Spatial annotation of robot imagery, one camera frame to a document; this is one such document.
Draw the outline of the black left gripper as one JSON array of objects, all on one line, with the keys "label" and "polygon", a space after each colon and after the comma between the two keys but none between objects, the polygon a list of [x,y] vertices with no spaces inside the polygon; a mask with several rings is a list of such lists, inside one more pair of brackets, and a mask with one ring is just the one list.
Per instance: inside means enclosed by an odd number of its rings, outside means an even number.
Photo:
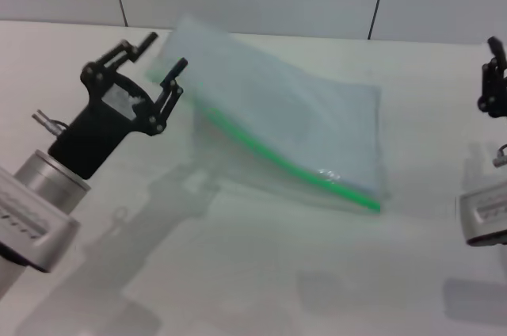
[{"label": "black left gripper", "polygon": [[[176,79],[188,66],[187,59],[180,58],[162,80],[162,92],[155,102],[130,78],[116,72],[126,62],[136,63],[157,39],[158,34],[150,32],[138,45],[122,40],[96,62],[83,67],[80,79],[88,91],[89,100],[49,147],[48,154],[54,160],[80,178],[89,179],[129,133],[155,136],[165,130],[166,122],[183,94]],[[103,101],[113,87],[125,90],[128,97],[141,100],[132,106],[132,119]]]}]

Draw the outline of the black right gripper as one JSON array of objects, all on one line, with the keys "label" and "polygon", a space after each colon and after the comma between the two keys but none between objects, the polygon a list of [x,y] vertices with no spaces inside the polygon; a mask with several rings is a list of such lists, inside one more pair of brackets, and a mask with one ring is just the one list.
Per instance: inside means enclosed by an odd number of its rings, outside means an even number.
[{"label": "black right gripper", "polygon": [[503,43],[495,36],[487,40],[492,60],[482,66],[482,89],[478,109],[492,118],[506,117],[506,53]]}]

